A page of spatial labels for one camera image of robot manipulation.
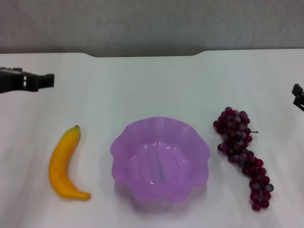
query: red grapes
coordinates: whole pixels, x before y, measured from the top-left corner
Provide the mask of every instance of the red grapes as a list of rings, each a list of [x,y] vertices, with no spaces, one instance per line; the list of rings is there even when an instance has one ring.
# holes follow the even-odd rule
[[[251,178],[250,198],[253,201],[252,209],[260,211],[269,207],[270,192],[274,186],[270,184],[270,178],[266,176],[266,169],[262,167],[264,162],[257,159],[252,151],[246,149],[253,138],[253,132],[248,127],[250,120],[245,111],[239,112],[231,107],[225,108],[218,120],[213,122],[216,131],[222,135],[223,142],[218,145],[218,150],[228,156],[230,163],[242,168],[244,175]]]

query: white table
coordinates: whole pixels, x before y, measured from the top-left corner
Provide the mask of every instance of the white table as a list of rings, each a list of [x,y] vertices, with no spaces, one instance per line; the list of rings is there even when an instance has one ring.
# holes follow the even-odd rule
[[[1,228],[304,227],[304,50],[208,51],[191,57],[95,58],[0,55],[0,66],[55,74],[55,87],[0,94]],[[212,123],[226,106],[245,110],[260,133],[249,148],[274,185],[270,207],[249,204],[249,179],[217,152]],[[132,121],[167,116],[193,126],[211,149],[206,188],[166,210],[144,210],[115,185],[112,141]],[[82,137],[69,169],[87,202],[66,201],[48,182],[48,162],[75,124]]]

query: yellow banana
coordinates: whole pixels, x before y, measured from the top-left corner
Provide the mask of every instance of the yellow banana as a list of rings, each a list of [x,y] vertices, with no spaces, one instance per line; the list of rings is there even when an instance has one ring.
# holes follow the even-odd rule
[[[80,127],[67,130],[61,137],[49,162],[49,181],[57,194],[67,199],[88,200],[90,193],[79,191],[67,175],[70,158],[80,139]]]

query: gray wall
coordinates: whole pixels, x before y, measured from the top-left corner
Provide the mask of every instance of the gray wall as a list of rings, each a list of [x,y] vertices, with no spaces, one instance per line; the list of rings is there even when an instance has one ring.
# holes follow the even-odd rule
[[[0,53],[303,48],[304,0],[2,0]]]

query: banana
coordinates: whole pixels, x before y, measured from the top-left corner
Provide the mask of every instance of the banana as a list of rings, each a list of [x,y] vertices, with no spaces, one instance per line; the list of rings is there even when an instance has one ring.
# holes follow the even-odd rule
[[[61,137],[49,162],[48,177],[55,192],[66,199],[88,200],[90,193],[79,191],[68,178],[68,165],[80,139],[80,127],[75,125]]]

